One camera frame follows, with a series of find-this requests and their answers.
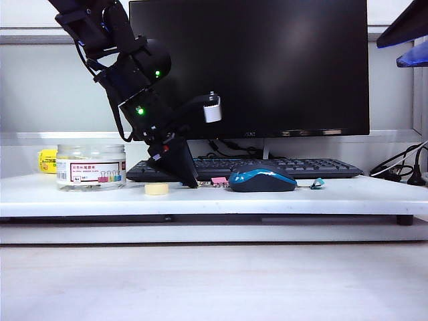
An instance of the black monitor screen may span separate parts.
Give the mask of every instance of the black monitor screen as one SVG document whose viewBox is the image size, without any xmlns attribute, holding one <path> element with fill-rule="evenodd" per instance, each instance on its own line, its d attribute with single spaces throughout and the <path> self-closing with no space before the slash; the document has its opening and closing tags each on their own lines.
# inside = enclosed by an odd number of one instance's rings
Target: black monitor screen
<svg viewBox="0 0 428 321">
<path fill-rule="evenodd" d="M 366 0 L 131 1 L 130 20 L 168 48 L 168 104 L 221 97 L 222 121 L 196 112 L 187 138 L 368 134 Z"/>
</svg>

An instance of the plastic jar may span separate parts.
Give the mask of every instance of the plastic jar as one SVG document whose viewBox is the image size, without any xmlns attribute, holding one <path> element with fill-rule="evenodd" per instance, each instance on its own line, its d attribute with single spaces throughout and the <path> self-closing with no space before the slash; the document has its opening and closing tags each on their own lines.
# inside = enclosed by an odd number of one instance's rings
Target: plastic jar
<svg viewBox="0 0 428 321">
<path fill-rule="evenodd" d="M 62 191 L 118 189 L 126 183 L 124 145 L 58 145 L 56 169 Z"/>
</svg>

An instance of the computer mouse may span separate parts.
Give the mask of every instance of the computer mouse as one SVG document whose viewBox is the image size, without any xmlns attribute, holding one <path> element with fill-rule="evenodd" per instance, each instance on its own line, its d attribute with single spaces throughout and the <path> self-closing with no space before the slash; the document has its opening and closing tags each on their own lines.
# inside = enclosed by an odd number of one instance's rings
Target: computer mouse
<svg viewBox="0 0 428 321">
<path fill-rule="evenodd" d="M 297 182 L 284 169 L 254 164 L 235 167 L 229 186 L 235 192 L 286 192 L 293 191 Z"/>
</svg>

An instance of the black keyboard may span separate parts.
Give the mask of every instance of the black keyboard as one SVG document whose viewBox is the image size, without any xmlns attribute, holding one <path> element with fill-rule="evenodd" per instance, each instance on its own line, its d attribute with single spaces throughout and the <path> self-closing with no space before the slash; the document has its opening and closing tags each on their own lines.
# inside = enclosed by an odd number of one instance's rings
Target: black keyboard
<svg viewBox="0 0 428 321">
<path fill-rule="evenodd" d="M 210 181 L 212 177 L 230 176 L 232 169 L 240 165 L 267 164 L 286 169 L 295 179 L 347 179 L 362 174 L 362 170 L 340 160 L 330 158 L 290 159 L 279 158 L 269 160 L 244 158 L 194 158 L 198 181 Z M 156 171 L 140 161 L 126 174 L 126 178 L 136 182 L 175 182 L 177 179 Z"/>
</svg>

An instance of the robotic arm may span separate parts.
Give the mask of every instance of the robotic arm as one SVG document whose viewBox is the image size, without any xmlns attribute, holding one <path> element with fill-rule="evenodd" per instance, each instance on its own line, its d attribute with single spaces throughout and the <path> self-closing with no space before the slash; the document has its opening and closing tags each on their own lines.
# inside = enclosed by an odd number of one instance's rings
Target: robotic arm
<svg viewBox="0 0 428 321">
<path fill-rule="evenodd" d="M 182 128 L 176 120 L 196 108 L 204 108 L 205 121 L 221 120 L 220 97 L 211 92 L 197 96 L 174 111 L 151 88 L 171 69 L 171 58 L 157 40 L 134 37 L 128 16 L 116 0 L 49 0 L 59 11 L 56 21 L 74 39 L 78 53 L 94 81 L 106 90 L 121 137 L 149 145 L 152 167 L 176 176 L 195 188 L 196 170 Z M 83 48 L 86 60 L 81 52 Z M 104 66 L 100 58 L 118 54 Z M 119 109 L 132 127 L 124 137 Z"/>
</svg>

